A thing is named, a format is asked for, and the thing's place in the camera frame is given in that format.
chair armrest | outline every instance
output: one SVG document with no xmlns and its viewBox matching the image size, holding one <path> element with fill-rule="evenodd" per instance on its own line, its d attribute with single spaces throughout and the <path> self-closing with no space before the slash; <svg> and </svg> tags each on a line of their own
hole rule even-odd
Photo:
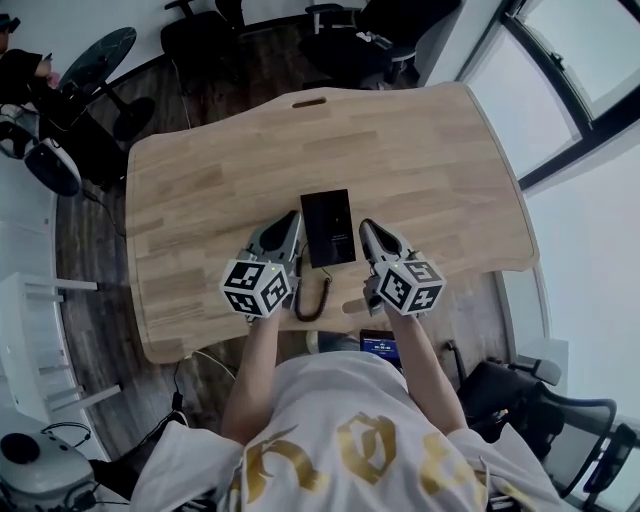
<svg viewBox="0 0 640 512">
<path fill-rule="evenodd" d="M 168 11 L 169 9 L 173 9 L 174 7 L 182 7 L 183 4 L 188 4 L 189 2 L 193 2 L 193 0 L 175 0 L 174 2 L 169 2 L 164 6 L 164 10 Z"/>
<path fill-rule="evenodd" d="M 392 62 L 402 62 L 414 57 L 416 48 L 415 46 L 392 46 L 385 50 L 385 54 L 391 58 Z"/>
<path fill-rule="evenodd" d="M 304 9 L 307 14 L 323 14 L 325 12 L 339 12 L 344 11 L 344 7 L 339 4 L 318 4 L 310 5 Z"/>
<path fill-rule="evenodd" d="M 527 356 L 518 356 L 515 363 L 509 365 L 513 370 L 526 372 L 538 380 L 557 386 L 562 377 L 562 370 L 553 361 L 535 359 Z"/>
</svg>

black chair backrest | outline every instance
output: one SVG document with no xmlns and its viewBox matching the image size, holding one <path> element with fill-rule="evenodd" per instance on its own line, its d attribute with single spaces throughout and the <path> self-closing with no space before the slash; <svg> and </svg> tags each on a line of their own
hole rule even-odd
<svg viewBox="0 0 640 512">
<path fill-rule="evenodd" d="M 185 17 L 188 18 L 190 16 L 193 16 L 193 11 L 191 10 L 189 2 L 193 2 L 193 0 L 174 0 L 173 2 L 169 2 L 167 5 L 165 5 L 164 10 L 168 11 L 169 9 L 180 7 L 180 9 L 182 10 L 182 14 L 184 14 Z"/>
<path fill-rule="evenodd" d="M 621 423 L 613 434 L 596 469 L 584 484 L 584 492 L 601 493 L 606 491 L 620 473 L 624 463 L 627 462 L 637 439 L 636 433 L 629 426 Z"/>
<path fill-rule="evenodd" d="M 460 0 L 370 0 L 356 20 L 358 30 L 415 46 L 424 33 L 455 11 Z"/>
<path fill-rule="evenodd" d="M 236 30 L 244 28 L 242 0 L 216 0 L 216 7 L 233 28 Z"/>
<path fill-rule="evenodd" d="M 599 457 L 615 415 L 613 400 L 565 398 L 539 382 L 510 423 L 525 440 L 535 438 L 534 451 L 542 455 L 545 471 L 564 498 Z"/>
</svg>

white t-shirt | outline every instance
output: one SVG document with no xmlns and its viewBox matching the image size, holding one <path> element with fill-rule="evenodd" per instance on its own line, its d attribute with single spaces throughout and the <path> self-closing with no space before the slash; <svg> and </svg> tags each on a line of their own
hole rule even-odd
<svg viewBox="0 0 640 512">
<path fill-rule="evenodd" d="M 388 362 L 331 352 L 277 367 L 271 422 L 246 447 L 170 423 L 131 507 L 169 511 L 208 493 L 230 511 L 484 511 L 497 492 L 525 510 L 562 509 L 510 426 L 492 445 L 469 429 L 445 437 Z"/>
</svg>

round black table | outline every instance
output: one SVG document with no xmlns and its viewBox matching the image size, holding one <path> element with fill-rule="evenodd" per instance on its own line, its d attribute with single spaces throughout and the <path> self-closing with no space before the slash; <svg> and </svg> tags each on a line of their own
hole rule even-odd
<svg viewBox="0 0 640 512">
<path fill-rule="evenodd" d="M 117 140 L 130 140 L 149 122 L 155 104 L 151 98 L 138 98 L 125 103 L 106 83 L 136 42 L 132 27 L 121 28 L 107 34 L 91 45 L 60 79 L 58 89 L 66 94 L 80 95 L 87 99 L 101 87 L 120 111 L 113 125 Z"/>
</svg>

desk leg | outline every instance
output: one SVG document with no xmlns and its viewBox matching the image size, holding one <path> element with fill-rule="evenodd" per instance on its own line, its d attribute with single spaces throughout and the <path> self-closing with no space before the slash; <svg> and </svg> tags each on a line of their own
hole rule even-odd
<svg viewBox="0 0 640 512">
<path fill-rule="evenodd" d="M 70 281 L 68 279 L 50 279 L 48 277 L 23 275 L 24 284 L 32 286 L 51 286 L 67 290 L 88 290 L 95 291 L 98 284 L 88 281 Z"/>
<path fill-rule="evenodd" d="M 47 366 L 46 368 L 40 368 L 40 375 L 51 375 L 52 373 L 64 372 L 71 370 L 71 366 L 68 364 L 61 364 L 60 366 Z"/>
<path fill-rule="evenodd" d="M 75 386 L 73 388 L 65 389 L 64 391 L 60 391 L 59 393 L 53 393 L 52 395 L 47 396 L 47 402 L 57 402 L 62 400 L 63 398 L 67 398 L 68 396 L 77 395 L 78 393 L 82 393 L 84 391 L 83 386 Z"/>
<path fill-rule="evenodd" d="M 27 299 L 32 300 L 45 300 L 49 302 L 64 302 L 64 297 L 62 295 L 53 294 L 53 293 L 40 293 L 40 292 L 27 292 Z"/>
<path fill-rule="evenodd" d="M 71 402 L 70 404 L 63 405 L 56 409 L 53 409 L 51 412 L 56 413 L 64 410 L 67 411 L 80 411 L 82 409 L 86 409 L 87 407 L 91 407 L 92 405 L 97 404 L 98 402 L 102 402 L 104 399 L 109 398 L 110 396 L 117 395 L 122 391 L 120 385 L 112 386 L 109 389 L 105 389 L 104 391 L 100 391 L 95 395 L 88 396 L 87 398 L 83 398 L 82 400 L 76 400 L 75 402 Z"/>
</svg>

